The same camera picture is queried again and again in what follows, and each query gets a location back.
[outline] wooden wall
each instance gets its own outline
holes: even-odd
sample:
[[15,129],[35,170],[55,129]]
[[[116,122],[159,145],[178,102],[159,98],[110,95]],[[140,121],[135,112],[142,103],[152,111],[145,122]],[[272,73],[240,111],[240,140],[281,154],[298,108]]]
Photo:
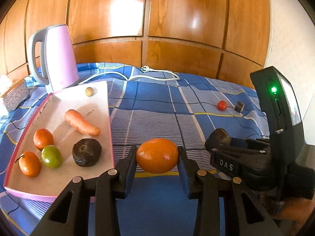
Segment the wooden wall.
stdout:
[[60,23],[77,63],[149,65],[252,87],[270,11],[269,0],[16,0],[0,24],[0,73],[25,77],[29,37]]

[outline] triangular cutout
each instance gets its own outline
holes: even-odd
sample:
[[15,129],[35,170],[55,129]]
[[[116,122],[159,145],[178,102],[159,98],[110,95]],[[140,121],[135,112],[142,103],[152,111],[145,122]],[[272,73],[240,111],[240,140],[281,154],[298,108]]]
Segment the triangular cutout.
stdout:
[[263,222],[264,218],[255,207],[255,204],[250,200],[246,193],[242,193],[243,205],[245,209],[246,221],[249,224]]
[[63,223],[63,224],[67,222],[72,194],[73,192],[68,192],[65,198],[58,205],[56,210],[51,215],[50,219],[52,221]]

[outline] tissue box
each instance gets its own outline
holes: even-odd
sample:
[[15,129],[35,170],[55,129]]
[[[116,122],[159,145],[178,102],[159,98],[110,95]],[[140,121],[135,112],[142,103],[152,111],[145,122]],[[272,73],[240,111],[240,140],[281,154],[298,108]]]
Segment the tissue box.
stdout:
[[29,95],[29,90],[24,79],[15,82],[5,93],[0,96],[0,115],[6,115],[15,110],[18,105]]

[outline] kettle handle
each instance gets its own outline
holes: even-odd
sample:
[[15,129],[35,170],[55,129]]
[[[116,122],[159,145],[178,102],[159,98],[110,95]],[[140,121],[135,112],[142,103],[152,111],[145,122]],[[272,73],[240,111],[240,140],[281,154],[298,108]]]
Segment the kettle handle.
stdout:
[[[47,29],[38,30],[32,34],[27,45],[27,60],[28,67],[35,80],[40,84],[49,85],[46,60],[46,37]],[[37,42],[40,42],[40,66],[43,76],[39,74],[35,61],[35,45]]]

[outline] orange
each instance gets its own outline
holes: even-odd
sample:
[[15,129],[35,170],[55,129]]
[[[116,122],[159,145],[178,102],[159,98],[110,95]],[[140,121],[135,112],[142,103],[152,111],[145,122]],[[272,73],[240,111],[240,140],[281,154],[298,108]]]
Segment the orange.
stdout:
[[15,162],[17,161],[19,161],[20,169],[26,176],[35,177],[40,171],[40,161],[33,152],[22,153]]
[[54,144],[54,137],[47,129],[39,129],[33,137],[34,144],[38,150],[43,150],[45,146]]
[[177,146],[164,138],[150,139],[139,146],[136,160],[139,166],[149,173],[168,172],[178,162]]

